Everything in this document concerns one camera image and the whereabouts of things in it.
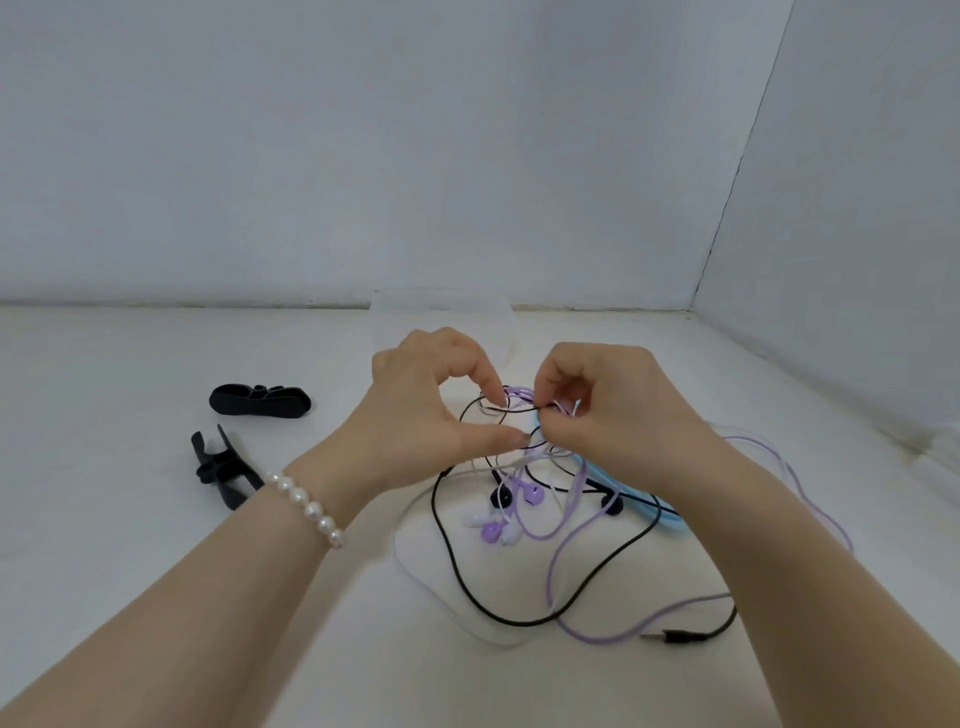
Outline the black wired earphones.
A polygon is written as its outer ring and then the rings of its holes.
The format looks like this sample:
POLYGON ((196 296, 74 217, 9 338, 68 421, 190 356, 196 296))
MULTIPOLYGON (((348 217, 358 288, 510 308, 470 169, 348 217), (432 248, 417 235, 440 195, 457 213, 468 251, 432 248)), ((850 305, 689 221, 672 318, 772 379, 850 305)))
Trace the black wired earphones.
POLYGON ((518 450, 516 459, 501 465, 498 456, 484 457, 477 466, 469 461, 465 466, 453 466, 435 477, 431 486, 418 495, 426 497, 429 514, 438 530, 454 581, 469 606, 492 625, 513 630, 534 630, 548 625, 558 628, 575 640, 594 647, 612 646, 630 638, 649 640, 664 646, 680 647, 712 643, 728 633, 736 624, 739 611, 727 592, 689 597, 670 603, 642 617, 639 623, 606 636, 590 636, 577 632, 566 616, 586 589, 614 560, 651 535, 656 529, 683 525, 679 513, 661 498, 622 484, 595 467, 584 457, 552 443, 543 436, 539 408, 533 404, 532 390, 526 387, 505 389, 508 405, 493 405, 484 396, 478 396, 463 409, 463 420, 473 411, 486 417, 497 417, 503 424, 508 418, 532 415, 533 428, 527 442, 518 450), (468 586, 439 509, 439 494, 453 476, 490 477, 493 488, 486 500, 487 510, 469 527, 478 530, 481 539, 489 544, 507 547, 519 540, 536 543, 557 541, 546 567, 546 613, 532 619, 511 619, 484 605, 468 586), (640 531, 625 540, 603 557, 571 591, 561 596, 559 565, 574 538, 602 518, 615 518, 632 510, 644 519, 640 531), (718 625, 702 629, 663 628, 657 624, 690 606, 727 601, 728 613, 718 625))

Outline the person's right hand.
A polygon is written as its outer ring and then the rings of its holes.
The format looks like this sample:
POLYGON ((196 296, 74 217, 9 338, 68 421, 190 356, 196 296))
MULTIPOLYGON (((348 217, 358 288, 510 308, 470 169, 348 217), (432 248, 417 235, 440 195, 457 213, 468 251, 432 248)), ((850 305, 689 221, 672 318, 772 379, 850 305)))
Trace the person's right hand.
POLYGON ((540 412, 592 415, 604 429, 594 463, 617 480, 669 496, 695 482, 726 442, 641 346, 562 342, 534 378, 540 412))

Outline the light blue case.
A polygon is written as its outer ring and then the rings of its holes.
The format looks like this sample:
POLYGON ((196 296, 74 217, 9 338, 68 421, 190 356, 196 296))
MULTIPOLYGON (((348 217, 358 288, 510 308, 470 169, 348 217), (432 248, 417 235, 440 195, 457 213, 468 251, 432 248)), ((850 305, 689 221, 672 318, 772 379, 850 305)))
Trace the light blue case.
POLYGON ((579 469, 573 473, 573 479, 575 482, 582 480, 582 486, 573 493, 572 504, 568 505, 565 502, 560 502, 556 494, 561 489, 534 478, 527 466, 523 466, 515 474, 509 475, 498 490, 490 496, 495 506, 500 506, 504 512, 511 511, 513 516, 516 516, 518 527, 528 538, 544 542, 562 531, 569 530, 571 513, 577 509, 580 498, 588 491, 598 491, 604 497, 601 515, 616 516, 620 514, 624 507, 629 507, 647 519, 650 524, 653 523, 656 516, 659 516, 658 524, 661 526, 679 531, 689 529, 686 522, 666 502, 655 499, 650 493, 625 485, 610 476, 601 467, 585 461, 577 454, 569 454, 568 456, 572 457, 579 465, 579 469), (537 535, 529 531, 526 525, 522 523, 519 503, 525 501, 529 505, 539 505, 547 492, 555 496, 554 501, 558 504, 560 520, 552 531, 544 535, 537 535))

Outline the person's left hand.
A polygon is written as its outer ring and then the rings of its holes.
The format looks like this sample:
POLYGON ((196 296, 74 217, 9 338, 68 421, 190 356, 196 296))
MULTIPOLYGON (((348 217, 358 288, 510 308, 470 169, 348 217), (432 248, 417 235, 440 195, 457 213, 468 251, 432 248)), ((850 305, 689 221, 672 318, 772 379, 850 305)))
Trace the person's left hand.
POLYGON ((506 407, 498 373, 484 349, 444 327, 414 330, 372 359, 372 382, 329 439, 346 483, 372 499, 452 467, 450 425, 461 421, 444 403, 440 386, 468 379, 498 407, 506 407))

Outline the person's right forearm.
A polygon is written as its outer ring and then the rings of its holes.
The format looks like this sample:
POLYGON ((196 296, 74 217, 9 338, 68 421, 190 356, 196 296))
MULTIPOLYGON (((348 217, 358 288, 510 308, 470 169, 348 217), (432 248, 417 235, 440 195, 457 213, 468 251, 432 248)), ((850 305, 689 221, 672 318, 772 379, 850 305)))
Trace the person's right forearm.
POLYGON ((641 458, 726 582, 784 728, 960 728, 960 663, 773 473, 722 440, 641 458))

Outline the clear plastic box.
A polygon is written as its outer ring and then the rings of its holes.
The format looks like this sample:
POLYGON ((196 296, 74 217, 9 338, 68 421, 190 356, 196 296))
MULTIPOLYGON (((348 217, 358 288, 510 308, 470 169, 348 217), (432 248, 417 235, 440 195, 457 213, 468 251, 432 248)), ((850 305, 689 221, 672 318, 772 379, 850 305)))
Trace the clear plastic box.
POLYGON ((476 341, 499 367, 517 343, 517 320, 508 299, 484 289, 379 290, 371 299, 368 322, 376 351, 398 346, 415 330, 450 328, 476 341))

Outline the person's left forearm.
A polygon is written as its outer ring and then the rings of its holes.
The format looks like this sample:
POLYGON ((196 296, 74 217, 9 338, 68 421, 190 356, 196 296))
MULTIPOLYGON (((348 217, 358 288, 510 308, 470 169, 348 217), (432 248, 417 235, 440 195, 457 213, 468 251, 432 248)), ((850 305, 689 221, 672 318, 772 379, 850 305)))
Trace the person's left forearm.
POLYGON ((0 709, 0 728, 221 728, 373 498, 330 439, 0 709))

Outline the white wired earphones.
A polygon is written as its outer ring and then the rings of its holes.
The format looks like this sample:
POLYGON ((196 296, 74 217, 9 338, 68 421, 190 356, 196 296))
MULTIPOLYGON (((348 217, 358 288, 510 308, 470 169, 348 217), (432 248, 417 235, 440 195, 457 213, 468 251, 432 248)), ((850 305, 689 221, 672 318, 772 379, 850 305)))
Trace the white wired earphones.
MULTIPOLYGON (((553 494, 552 494, 551 492, 549 492, 549 491, 547 491, 547 492, 545 493, 545 497, 549 496, 549 497, 553 500, 554 504, 557 505, 558 508, 559 508, 559 506, 558 506, 557 502, 554 500, 555 497, 556 497, 561 503, 566 503, 567 505, 572 504, 572 503, 573 503, 573 499, 574 499, 574 495, 573 495, 573 494, 570 494, 570 491, 574 488, 574 484, 573 484, 573 482, 574 482, 573 474, 576 473, 576 472, 579 470, 579 465, 577 464, 577 462, 576 462, 572 457, 569 456, 569 455, 574 455, 574 453, 571 452, 571 451, 569 451, 569 450, 562 449, 562 448, 558 447, 558 445, 555 445, 555 444, 553 444, 553 443, 549 443, 549 442, 547 442, 545 439, 540 439, 539 441, 537 441, 537 440, 536 440, 536 437, 537 437, 540 433, 541 433, 541 427, 540 427, 539 425, 537 425, 537 426, 530 432, 530 440, 532 441, 532 443, 529 443, 528 446, 522 448, 522 450, 521 450, 521 451, 522 451, 522 455, 521 455, 518 459, 510 462, 509 464, 507 464, 507 465, 505 465, 505 466, 501 466, 501 465, 499 464, 498 459, 494 459, 494 460, 491 461, 491 460, 489 460, 488 458, 486 458, 486 459, 485 459, 486 467, 484 467, 484 468, 475 466, 473 461, 469 461, 469 463, 468 463, 468 465, 469 465, 469 467, 470 467, 469 470, 456 471, 456 470, 455 470, 455 467, 450 467, 450 468, 444 470, 443 472, 441 472, 441 473, 437 476, 437 478, 436 478, 433 486, 432 486, 430 489, 425 490, 425 491, 422 491, 421 493, 419 493, 419 494, 407 505, 407 507, 404 509, 404 511, 401 513, 401 515, 400 515, 399 518, 398 518, 396 527, 394 528, 393 535, 392 535, 392 538, 391 538, 392 557, 393 557, 394 563, 395 563, 395 564, 398 566, 398 568, 402 571, 403 575, 404 575, 405 577, 408 577, 409 579, 411 579, 411 580, 414 582, 414 584, 417 585, 418 587, 423 588, 435 601, 437 601, 438 604, 448 613, 448 615, 450 616, 450 619, 454 622, 454 624, 457 625, 458 627, 460 627, 460 628, 462 629, 462 631, 464 631, 465 633, 467 633, 470 637, 473 637, 475 640, 477 640, 477 641, 479 641, 479 642, 481 642, 481 643, 483 643, 483 644, 485 644, 485 645, 487 645, 487 646, 489 646, 489 647, 492 647, 492 648, 494 648, 494 649, 498 649, 498 650, 514 650, 514 649, 517 649, 517 648, 519 648, 519 647, 521 647, 521 646, 524 646, 524 645, 528 644, 528 643, 529 643, 529 639, 528 639, 528 638, 522 638, 522 639, 520 639, 520 640, 518 640, 518 641, 501 641, 501 640, 494 640, 494 639, 492 639, 492 638, 485 637, 485 636, 482 635, 481 633, 479 633, 479 632, 475 631, 473 628, 471 628, 471 627, 462 619, 462 617, 453 609, 453 607, 450 606, 450 603, 449 603, 448 601, 445 601, 445 600, 438 594, 438 592, 437 592, 436 590, 434 590, 433 588, 431 588, 425 581, 423 581, 423 580, 420 579, 419 577, 415 576, 414 573, 411 572, 411 571, 407 568, 407 566, 406 566, 405 564, 403 564, 402 559, 401 559, 401 557, 400 557, 400 553, 398 552, 397 537, 398 537, 398 535, 400 534, 400 531, 401 531, 401 528, 402 528, 402 526, 403 526, 403 523, 404 523, 404 521, 406 520, 406 517, 408 516, 410 510, 411 510, 423 497, 429 495, 429 497, 430 497, 429 506, 430 506, 431 515, 432 515, 432 517, 433 517, 433 519, 434 519, 435 525, 436 525, 436 527, 438 528, 439 535, 440 535, 440 537, 441 537, 441 539, 442 539, 442 541, 443 541, 443 543, 444 543, 444 546, 445 546, 445 548, 446 548, 447 556, 448 556, 448 559, 449 559, 449 563, 450 563, 451 569, 452 569, 452 571, 453 571, 453 575, 454 575, 454 577, 455 577, 455 579, 456 579, 456 581, 457 581, 457 584, 459 585, 459 587, 460 587, 463 595, 466 597, 467 601, 468 601, 478 612, 480 612, 481 615, 485 616, 487 619, 489 619, 489 620, 492 621, 493 623, 495 623, 495 624, 497 624, 497 625, 500 625, 500 626, 503 626, 503 627, 508 627, 508 628, 511 628, 511 629, 520 629, 520 630, 533 630, 534 632, 537 632, 539 629, 541 629, 542 627, 544 627, 544 626, 546 626, 546 625, 558 625, 556 622, 553 621, 553 616, 549 613, 549 610, 548 610, 548 612, 546 613, 545 616, 542 616, 542 617, 539 617, 539 618, 536 618, 536 619, 532 619, 532 620, 512 620, 512 619, 508 619, 508 618, 506 618, 506 617, 500 616, 499 614, 494 613, 493 611, 491 611, 490 609, 488 609, 486 606, 484 606, 484 605, 474 596, 474 594, 472 593, 471 589, 468 587, 466 581, 465 581, 464 578, 462 577, 462 573, 461 573, 460 566, 459 566, 459 563, 458 563, 458 560, 457 560, 457 556, 456 556, 456 554, 455 554, 455 551, 454 551, 452 542, 451 542, 451 540, 450 540, 449 534, 448 534, 448 532, 447 532, 447 529, 446 529, 445 526, 444 526, 444 523, 443 523, 443 521, 442 521, 442 519, 441 519, 441 517, 440 517, 439 509, 438 509, 438 507, 437 507, 438 492, 439 492, 439 489, 440 489, 441 485, 443 484, 443 482, 444 482, 445 480, 448 480, 448 479, 450 479, 450 478, 459 478, 459 477, 463 477, 463 476, 472 476, 472 477, 477 477, 477 478, 478 478, 478 477, 480 477, 481 475, 483 475, 483 474, 485 474, 485 473, 490 474, 490 475, 492 476, 493 480, 495 481, 495 485, 496 485, 496 486, 495 486, 495 488, 491 491, 490 496, 486 499, 486 511, 485 511, 484 513, 482 513, 482 514, 479 514, 479 515, 469 514, 469 515, 467 516, 467 518, 466 518, 466 519, 463 521, 463 523, 462 523, 462 525, 463 525, 464 528, 477 529, 477 530, 480 531, 480 534, 481 534, 481 528, 480 528, 480 527, 481 527, 481 525, 484 524, 484 522, 486 522, 486 521, 488 520, 489 516, 491 515, 491 510, 492 510, 492 508, 493 508, 493 502, 492 502, 492 499, 491 499, 491 495, 492 495, 493 491, 495 491, 495 490, 497 489, 497 487, 498 487, 498 481, 496 480, 496 478, 495 478, 495 476, 493 475, 493 472, 492 472, 493 467, 498 467, 498 468, 500 468, 500 469, 503 471, 504 475, 507 476, 507 475, 516 473, 516 472, 518 471, 518 469, 522 468, 523 466, 527 466, 527 468, 529 469, 530 474, 531 474, 536 480, 538 480, 538 481, 540 481, 540 482, 542 482, 542 483, 549 483, 549 484, 551 484, 551 485, 553 485, 553 486, 555 486, 555 487, 558 487, 558 488, 560 489, 559 492, 556 493, 556 495, 553 495, 553 494)), ((594 514, 596 514, 596 513, 601 509, 601 505, 602 505, 602 503, 603 503, 603 499, 604 499, 604 496, 603 496, 599 491, 588 491, 586 494, 583 494, 583 495, 580 497, 580 501, 579 501, 579 505, 578 505, 577 509, 576 509, 573 513, 571 513, 570 521, 568 522, 568 530, 566 530, 566 531, 561 531, 561 532, 558 533, 555 537, 557 537, 557 536, 559 536, 559 535, 562 535, 563 537, 565 537, 573 528, 578 527, 580 524, 582 524, 582 523, 583 523, 584 521, 586 521, 588 518, 590 518, 591 516, 594 516, 594 514)), ((526 537, 527 539, 529 539, 527 536, 520 536, 520 537, 518 538, 518 540, 516 541, 516 543, 517 543, 519 540, 521 540, 522 537, 526 537)), ((550 539, 550 540, 545 540, 545 541, 531 540, 531 539, 529 539, 529 540, 535 541, 535 542, 545 543, 545 542, 551 541, 552 539, 550 539)), ((509 544, 509 545, 500 545, 500 544, 497 544, 497 543, 492 543, 492 545, 497 545, 497 546, 500 546, 500 547, 510 547, 510 546, 515 545, 516 543, 514 543, 514 544, 509 544)), ((561 552, 560 556, 558 557, 558 561, 557 561, 557 564, 556 564, 556 569, 555 569, 555 572, 554 572, 554 576, 555 576, 555 573, 556 573, 556 570, 557 570, 557 565, 558 565, 559 559, 560 559, 560 557, 562 556, 562 554, 563 554, 563 552, 561 552)), ((592 583, 592 581, 594 580, 594 578, 597 577, 597 576, 601 573, 601 571, 602 571, 606 566, 608 566, 609 564, 611 564, 611 563, 614 561, 614 559, 616 559, 619 555, 615 556, 607 565, 603 566, 603 567, 599 570, 599 572, 598 572, 594 577, 592 577, 592 579, 591 579, 591 580, 588 582, 588 584, 582 589, 581 592, 577 592, 577 589, 583 584, 583 582, 585 581, 585 578, 588 577, 588 576, 597 568, 598 564, 600 564, 604 559, 603 559, 601 562, 599 562, 599 563, 594 567, 594 569, 593 569, 591 572, 589 572, 586 577, 583 578, 583 580, 582 580, 582 582, 579 584, 579 586, 578 586, 577 588, 575 588, 575 589, 571 592, 569 598, 568 598, 566 601, 564 601, 564 602, 562 602, 562 603, 560 603, 560 604, 558 604, 557 601, 556 601, 556 599, 555 599, 555 595, 554 595, 554 576, 553 576, 553 580, 552 580, 553 600, 554 600, 553 605, 554 605, 554 607, 560 609, 560 615, 561 615, 562 618, 564 617, 564 615, 565 615, 566 613, 568 613, 568 612, 570 611, 570 609, 572 608, 572 606, 574 605, 574 603, 575 603, 576 601, 578 601, 578 599, 582 596, 582 593, 584 592, 584 590, 585 590, 586 588, 588 588, 588 586, 592 583)), ((547 573, 546 573, 545 589, 546 589, 546 584, 547 584, 547 573)))

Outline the purple wired earphones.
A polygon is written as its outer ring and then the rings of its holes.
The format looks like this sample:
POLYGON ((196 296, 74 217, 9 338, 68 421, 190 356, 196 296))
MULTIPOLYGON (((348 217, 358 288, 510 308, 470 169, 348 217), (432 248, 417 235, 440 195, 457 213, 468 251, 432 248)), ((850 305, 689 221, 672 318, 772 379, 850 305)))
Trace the purple wired earphones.
MULTIPOLYGON (((833 516, 829 515, 823 509, 821 509, 817 504, 815 504, 810 497, 808 496, 805 488, 803 487, 801 480, 799 480, 798 474, 795 469, 790 465, 788 461, 780 454, 780 452, 774 447, 774 445, 767 440, 762 439, 759 435, 737 427, 733 425, 727 425, 726 423, 717 423, 711 422, 710 427, 721 434, 721 436, 729 442, 742 442, 747 443, 753 446, 756 446, 762 449, 764 452, 772 455, 777 463, 779 468, 780 479, 785 483, 789 488, 791 488, 794 494, 804 503, 807 509, 822 523, 822 525, 830 530, 833 535, 845 546, 846 551, 850 554, 855 554, 855 545, 850 535, 846 529, 837 521, 833 516)), ((507 478, 514 473, 504 474, 503 470, 500 467, 493 467, 491 472, 498 485, 496 489, 492 492, 498 491, 499 486, 507 480, 507 478)), ((573 482, 574 488, 570 491, 570 495, 574 496, 575 490, 579 489, 583 481, 573 482)), ((574 527, 569 531, 560 541, 556 550, 554 551, 551 561, 547 569, 547 584, 546 584, 546 597, 547 605, 550 615, 553 617, 553 622, 556 623, 565 633, 574 639, 583 642, 588 645, 594 646, 606 646, 614 645, 620 642, 623 642, 631 637, 639 637, 642 639, 649 639, 654 641, 659 641, 668 645, 690 645, 694 643, 702 643, 711 641, 721 634, 726 632, 731 628, 738 617, 738 608, 733 607, 726 618, 726 620, 718 627, 712 630, 690 630, 690 629, 678 629, 678 628, 667 628, 667 629, 658 629, 652 630, 651 626, 660 621, 661 619, 672 615, 679 610, 701 603, 708 603, 713 601, 726 601, 731 598, 731 595, 727 592, 715 593, 712 595, 704 595, 699 597, 690 597, 684 600, 680 600, 671 604, 668 604, 662 608, 655 610, 653 613, 650 613, 648 616, 645 616, 641 622, 636 625, 633 625, 623 632, 613 634, 606 637, 592 637, 574 630, 570 625, 568 625, 561 616, 561 609, 556 608, 553 605, 553 587, 552 580, 556 570, 556 565, 559 557, 561 556, 564 549, 567 547, 569 542, 574 536, 581 532, 587 526, 590 526, 595 522, 600 516, 601 509, 589 517, 584 522, 580 523, 578 526, 574 527)), ((589 582, 595 577, 599 571, 609 564, 616 556, 621 552, 624 552, 628 547, 633 545, 642 539, 642 537, 648 535, 654 530, 654 528, 659 527, 660 517, 656 516, 652 523, 648 523, 646 528, 639 533, 634 538, 624 542, 619 546, 614 552, 611 552, 597 567, 594 571, 587 577, 584 578, 582 585, 577 588, 577 593, 581 593, 583 588, 585 588, 589 582)), ((517 517, 514 516, 512 511, 504 512, 500 506, 496 506, 492 503, 492 508, 490 510, 490 515, 486 521, 480 526, 482 539, 490 544, 498 544, 500 546, 509 546, 513 545, 519 540, 521 536, 526 536, 522 529, 519 528, 517 524, 517 517)))

